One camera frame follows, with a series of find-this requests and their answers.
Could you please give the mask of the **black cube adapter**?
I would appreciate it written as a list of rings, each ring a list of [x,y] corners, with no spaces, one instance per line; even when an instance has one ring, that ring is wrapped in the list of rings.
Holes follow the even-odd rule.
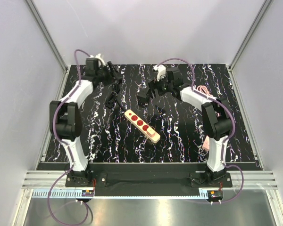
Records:
[[[140,105],[146,105],[149,102],[149,97],[144,94],[139,94],[137,96],[138,104]]]

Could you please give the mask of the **beige red power strip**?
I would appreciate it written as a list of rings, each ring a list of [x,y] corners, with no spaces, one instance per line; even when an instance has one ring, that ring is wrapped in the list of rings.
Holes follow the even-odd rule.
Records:
[[[142,120],[137,114],[132,110],[127,110],[125,113],[125,118],[133,124],[143,135],[145,135],[152,143],[156,144],[160,140],[160,134],[156,131],[155,137],[149,137],[147,135],[147,128],[151,127],[144,120]]]

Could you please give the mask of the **pink square plug adapter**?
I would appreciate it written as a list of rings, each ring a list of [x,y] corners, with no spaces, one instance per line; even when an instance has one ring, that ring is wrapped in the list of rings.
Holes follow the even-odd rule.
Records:
[[[147,135],[149,137],[155,137],[155,134],[156,134],[156,132],[153,128],[151,128],[151,127],[147,128]]]

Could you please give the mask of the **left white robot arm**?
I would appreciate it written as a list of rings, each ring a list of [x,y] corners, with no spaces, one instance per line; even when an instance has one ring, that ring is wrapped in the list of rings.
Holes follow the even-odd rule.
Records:
[[[88,186],[96,180],[92,176],[81,144],[83,125],[80,107],[100,84],[112,87],[111,94],[105,100],[105,106],[109,109],[114,107],[119,103],[117,95],[122,78],[112,62],[104,62],[100,56],[90,56],[86,59],[84,73],[63,98],[51,101],[50,131],[62,144],[69,159],[69,169],[65,172],[68,181]]]

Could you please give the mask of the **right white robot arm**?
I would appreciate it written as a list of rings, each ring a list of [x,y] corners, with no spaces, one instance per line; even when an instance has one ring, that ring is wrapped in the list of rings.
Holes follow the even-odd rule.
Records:
[[[148,83],[146,101],[171,93],[182,102],[188,103],[202,112],[203,130],[209,137],[207,168],[197,178],[190,178],[195,185],[217,186],[226,176],[225,155],[229,138],[234,134],[235,122],[225,98],[212,97],[202,93],[193,85],[184,83],[180,70],[176,67],[153,67],[156,78]]]

